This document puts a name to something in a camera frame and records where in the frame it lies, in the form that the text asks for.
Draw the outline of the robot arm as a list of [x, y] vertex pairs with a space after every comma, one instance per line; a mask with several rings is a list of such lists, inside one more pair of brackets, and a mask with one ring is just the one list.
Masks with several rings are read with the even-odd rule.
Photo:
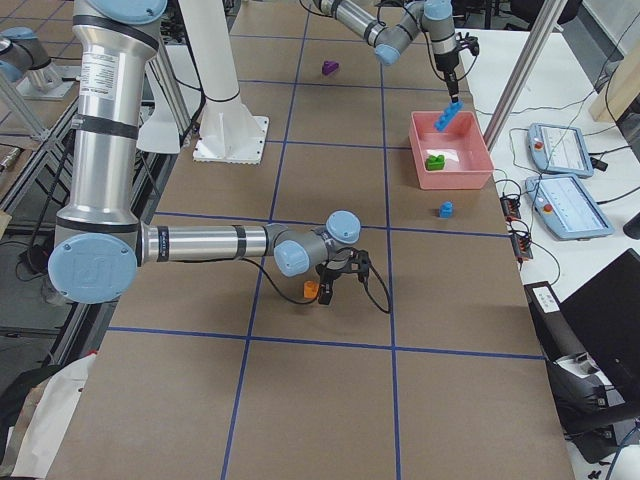
[[308, 12], [333, 20], [343, 38], [374, 51], [394, 87], [430, 88], [454, 104], [466, 94], [463, 56], [479, 55], [478, 39], [455, 29], [449, 1], [301, 1]]
[[58, 211], [48, 259], [52, 287], [65, 299], [102, 304], [120, 297], [141, 266], [257, 263], [272, 257], [288, 277], [346, 266], [361, 233], [339, 210], [308, 231], [263, 226], [167, 226], [150, 218], [165, 188], [150, 171], [140, 213], [132, 202], [140, 108], [147, 65], [161, 51], [163, 1], [79, 1], [73, 31], [83, 48], [70, 196]]

